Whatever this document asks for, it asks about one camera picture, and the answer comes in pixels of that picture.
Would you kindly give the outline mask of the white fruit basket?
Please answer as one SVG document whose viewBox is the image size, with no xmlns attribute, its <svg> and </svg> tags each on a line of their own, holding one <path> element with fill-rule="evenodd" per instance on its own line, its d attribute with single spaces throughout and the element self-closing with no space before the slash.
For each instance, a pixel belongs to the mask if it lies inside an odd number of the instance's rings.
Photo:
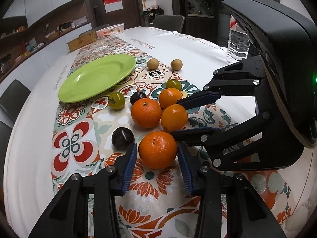
<svg viewBox="0 0 317 238">
<path fill-rule="evenodd" d="M 105 38 L 123 33 L 124 30 L 125 30 L 125 23 L 121 23 L 121 24 L 116 24 L 113 26 L 100 29 L 96 31 L 96 35 L 98 39 L 105 39 Z"/>
</svg>

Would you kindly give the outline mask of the dark chair far left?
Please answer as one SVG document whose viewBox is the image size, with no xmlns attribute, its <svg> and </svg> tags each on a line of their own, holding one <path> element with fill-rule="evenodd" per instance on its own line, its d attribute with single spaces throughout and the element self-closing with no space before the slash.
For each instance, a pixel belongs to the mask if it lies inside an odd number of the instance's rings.
<svg viewBox="0 0 317 238">
<path fill-rule="evenodd" d="M 79 36 L 86 35 L 86 34 L 88 34 L 90 32 L 96 32 L 96 31 L 99 31 L 99 30 L 104 29 L 104 28 L 109 27 L 109 26 L 110 26 L 109 24 L 100 25 L 100 26 L 95 27 L 95 28 L 93 28 L 91 30 L 88 30 L 88 31 L 85 31 L 85 32 L 81 33 Z"/>
</svg>

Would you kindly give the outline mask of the dark chair near left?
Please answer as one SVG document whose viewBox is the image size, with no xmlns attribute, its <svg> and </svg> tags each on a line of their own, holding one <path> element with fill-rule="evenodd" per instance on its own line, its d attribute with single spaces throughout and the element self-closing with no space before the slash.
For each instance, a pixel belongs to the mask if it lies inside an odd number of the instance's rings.
<svg viewBox="0 0 317 238">
<path fill-rule="evenodd" d="M 1 109 L 15 123 L 31 91 L 19 80 L 14 80 L 1 95 Z"/>
</svg>

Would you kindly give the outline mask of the small orange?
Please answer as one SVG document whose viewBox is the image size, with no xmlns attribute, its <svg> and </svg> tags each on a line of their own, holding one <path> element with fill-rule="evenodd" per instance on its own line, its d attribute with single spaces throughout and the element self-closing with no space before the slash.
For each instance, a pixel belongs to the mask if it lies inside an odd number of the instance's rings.
<svg viewBox="0 0 317 238">
<path fill-rule="evenodd" d="M 161 117 L 161 126 L 164 131 L 171 133 L 183 129 L 186 126 L 187 119 L 186 109 L 179 104 L 173 104 L 164 110 Z"/>
<path fill-rule="evenodd" d="M 182 93 L 176 88 L 164 89 L 159 94 L 159 104 L 161 108 L 166 109 L 168 106 L 176 104 L 178 100 L 182 99 Z"/>
</svg>

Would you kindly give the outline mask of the tan longan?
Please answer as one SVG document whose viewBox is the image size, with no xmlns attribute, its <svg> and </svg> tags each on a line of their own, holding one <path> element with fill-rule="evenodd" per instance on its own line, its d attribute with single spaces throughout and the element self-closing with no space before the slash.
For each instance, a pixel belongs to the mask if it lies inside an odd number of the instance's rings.
<svg viewBox="0 0 317 238">
<path fill-rule="evenodd" d="M 183 67 L 183 62 L 180 59 L 174 59 L 170 62 L 170 66 L 174 71 L 181 70 Z"/>
<path fill-rule="evenodd" d="M 147 68 L 150 70 L 156 70 L 159 67 L 159 60 L 155 58 L 151 58 L 147 62 Z"/>
</svg>

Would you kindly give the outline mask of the green plate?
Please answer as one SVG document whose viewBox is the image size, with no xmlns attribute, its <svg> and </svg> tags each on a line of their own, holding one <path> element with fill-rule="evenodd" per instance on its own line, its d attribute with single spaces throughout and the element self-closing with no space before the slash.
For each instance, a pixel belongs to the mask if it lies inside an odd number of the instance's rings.
<svg viewBox="0 0 317 238">
<path fill-rule="evenodd" d="M 128 54 L 112 54 L 78 68 L 63 82 L 58 98 L 71 104 L 94 97 L 126 78 L 136 65 Z"/>
</svg>

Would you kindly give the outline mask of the dark chair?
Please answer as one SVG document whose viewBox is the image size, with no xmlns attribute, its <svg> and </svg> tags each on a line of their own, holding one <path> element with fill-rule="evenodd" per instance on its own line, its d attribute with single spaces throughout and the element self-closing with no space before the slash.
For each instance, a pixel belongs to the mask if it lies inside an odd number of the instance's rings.
<svg viewBox="0 0 317 238">
<path fill-rule="evenodd" d="M 15 123 L 31 91 L 19 80 L 14 80 L 1 95 L 1 109 Z"/>
<path fill-rule="evenodd" d="M 109 26 L 110 26 L 109 24 L 100 25 L 100 26 L 95 27 L 95 28 L 93 28 L 91 30 L 88 30 L 88 31 L 85 31 L 85 32 L 81 33 L 79 36 L 86 35 L 86 34 L 88 34 L 90 32 L 96 32 L 96 31 L 99 31 L 99 30 L 104 29 L 104 28 L 109 27 Z"/>
</svg>

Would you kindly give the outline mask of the woven wicker box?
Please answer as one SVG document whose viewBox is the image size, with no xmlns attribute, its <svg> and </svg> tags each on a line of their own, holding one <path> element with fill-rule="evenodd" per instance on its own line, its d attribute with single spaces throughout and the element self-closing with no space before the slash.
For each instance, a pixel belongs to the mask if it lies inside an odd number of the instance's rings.
<svg viewBox="0 0 317 238">
<path fill-rule="evenodd" d="M 97 35 L 95 31 L 89 31 L 87 33 L 82 33 L 78 38 L 67 43 L 69 51 L 73 52 L 80 49 L 88 44 L 91 44 L 97 40 Z"/>
</svg>

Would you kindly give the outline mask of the large orange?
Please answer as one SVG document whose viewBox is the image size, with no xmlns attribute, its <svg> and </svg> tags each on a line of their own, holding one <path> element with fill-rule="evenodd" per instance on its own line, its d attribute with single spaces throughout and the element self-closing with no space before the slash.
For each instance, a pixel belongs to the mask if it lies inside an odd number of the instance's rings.
<svg viewBox="0 0 317 238">
<path fill-rule="evenodd" d="M 161 106 L 150 98 L 139 99 L 131 108 L 132 120 L 142 128 L 156 127 L 161 120 L 161 115 Z"/>
<path fill-rule="evenodd" d="M 169 133 L 151 132 L 141 140 L 138 151 L 145 166 L 153 170 L 165 169 L 176 158 L 177 143 Z"/>
</svg>

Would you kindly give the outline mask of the left tan longan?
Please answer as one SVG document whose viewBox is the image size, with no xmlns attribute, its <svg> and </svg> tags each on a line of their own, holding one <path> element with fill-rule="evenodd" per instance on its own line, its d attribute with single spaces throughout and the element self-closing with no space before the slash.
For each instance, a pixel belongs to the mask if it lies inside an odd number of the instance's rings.
<svg viewBox="0 0 317 238">
<path fill-rule="evenodd" d="M 159 67 L 159 60 L 155 58 L 151 58 L 147 62 L 147 68 L 150 70 L 156 70 Z"/>
</svg>

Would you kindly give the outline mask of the clear water bottle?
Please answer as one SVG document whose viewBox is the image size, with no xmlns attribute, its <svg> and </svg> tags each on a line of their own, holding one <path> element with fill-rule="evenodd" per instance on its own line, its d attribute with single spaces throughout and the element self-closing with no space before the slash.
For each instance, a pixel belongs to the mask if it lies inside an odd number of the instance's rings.
<svg viewBox="0 0 317 238">
<path fill-rule="evenodd" d="M 236 19 L 230 16 L 230 29 L 226 59 L 229 64 L 245 60 L 248 56 L 250 40 Z"/>
</svg>

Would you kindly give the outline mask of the dark chair table end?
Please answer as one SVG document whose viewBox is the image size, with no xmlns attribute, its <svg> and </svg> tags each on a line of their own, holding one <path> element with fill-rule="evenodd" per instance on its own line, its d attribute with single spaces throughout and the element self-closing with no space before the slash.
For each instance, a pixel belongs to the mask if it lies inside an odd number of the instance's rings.
<svg viewBox="0 0 317 238">
<path fill-rule="evenodd" d="M 181 33 L 183 30 L 184 21 L 185 17 L 181 15 L 158 15 L 153 22 L 153 27 Z"/>
</svg>

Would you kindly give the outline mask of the right tan longan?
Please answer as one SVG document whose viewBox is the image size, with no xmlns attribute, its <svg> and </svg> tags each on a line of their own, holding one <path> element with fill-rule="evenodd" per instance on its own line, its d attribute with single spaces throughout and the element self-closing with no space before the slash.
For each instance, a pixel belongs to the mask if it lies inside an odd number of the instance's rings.
<svg viewBox="0 0 317 238">
<path fill-rule="evenodd" d="M 181 70 L 183 67 L 183 62 L 180 59 L 174 59 L 170 62 L 170 66 L 174 71 Z"/>
</svg>

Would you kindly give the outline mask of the green tomato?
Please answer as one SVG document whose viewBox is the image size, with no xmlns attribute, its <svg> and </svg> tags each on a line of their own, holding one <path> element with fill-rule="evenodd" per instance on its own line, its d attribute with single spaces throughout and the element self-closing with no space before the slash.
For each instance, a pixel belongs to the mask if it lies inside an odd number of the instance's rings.
<svg viewBox="0 0 317 238">
<path fill-rule="evenodd" d="M 109 94 L 108 104 L 114 110 L 121 110 L 125 106 L 125 97 L 120 92 L 112 92 Z"/>
<path fill-rule="evenodd" d="M 174 89 L 177 89 L 179 91 L 182 91 L 182 84 L 180 83 L 179 80 L 170 79 L 165 84 L 165 89 L 169 89 L 169 88 L 174 88 Z"/>
</svg>

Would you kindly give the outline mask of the dark plum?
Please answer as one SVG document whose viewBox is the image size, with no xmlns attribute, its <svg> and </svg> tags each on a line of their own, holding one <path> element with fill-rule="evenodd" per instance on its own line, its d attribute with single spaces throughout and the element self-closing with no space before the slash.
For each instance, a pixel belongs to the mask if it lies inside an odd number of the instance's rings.
<svg viewBox="0 0 317 238">
<path fill-rule="evenodd" d="M 113 132 L 111 141 L 115 149 L 124 150 L 128 148 L 131 143 L 135 142 L 135 137 L 130 129 L 119 127 Z"/>
<path fill-rule="evenodd" d="M 146 97 L 147 97 L 147 96 L 146 96 L 145 93 L 143 93 L 143 92 L 141 92 L 141 91 L 137 91 L 137 92 L 135 92 L 133 95 L 131 95 L 131 97 L 130 97 L 130 103 L 131 103 L 132 105 L 134 105 L 134 103 L 135 103 L 136 101 L 138 101 L 139 99 L 146 98 Z"/>
</svg>

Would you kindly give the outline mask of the patterned table runner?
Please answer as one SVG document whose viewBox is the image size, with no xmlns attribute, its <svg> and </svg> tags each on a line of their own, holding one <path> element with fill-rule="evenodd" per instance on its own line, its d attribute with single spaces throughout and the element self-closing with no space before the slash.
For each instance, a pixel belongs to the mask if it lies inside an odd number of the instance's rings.
<svg viewBox="0 0 317 238">
<path fill-rule="evenodd" d="M 152 57 L 116 37 L 82 47 L 70 73 L 83 66 L 107 65 L 112 55 L 115 66 L 132 72 L 111 89 L 74 104 L 60 103 L 54 123 L 52 161 L 53 191 L 57 193 L 73 173 L 97 174 L 125 153 L 128 142 L 145 142 L 153 132 L 170 136 L 172 130 L 213 127 L 222 131 L 238 122 L 216 104 L 170 113 L 167 108 L 198 88 L 158 62 L 147 67 Z M 126 195 L 116 197 L 122 237 L 193 237 L 199 213 L 199 197 L 188 194 L 175 154 L 163 168 L 149 168 L 137 158 Z"/>
</svg>

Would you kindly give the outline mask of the white tablecloth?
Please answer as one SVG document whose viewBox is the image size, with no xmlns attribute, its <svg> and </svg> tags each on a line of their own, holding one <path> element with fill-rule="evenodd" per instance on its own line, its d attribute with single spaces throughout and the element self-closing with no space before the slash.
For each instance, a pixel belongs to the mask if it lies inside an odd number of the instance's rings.
<svg viewBox="0 0 317 238">
<path fill-rule="evenodd" d="M 116 37 L 158 59 L 170 70 L 170 62 L 180 59 L 183 67 L 175 72 L 198 90 L 211 79 L 214 70 L 226 64 L 224 48 L 177 32 L 136 27 Z M 29 235 L 56 194 L 52 183 L 52 143 L 60 103 L 57 93 L 71 74 L 70 67 L 79 51 L 66 53 L 64 39 L 54 48 L 58 53 L 51 59 L 39 51 L 1 83 L 1 90 L 5 90 L 12 81 L 19 80 L 31 91 L 13 127 L 3 180 L 7 219 L 19 237 Z"/>
</svg>

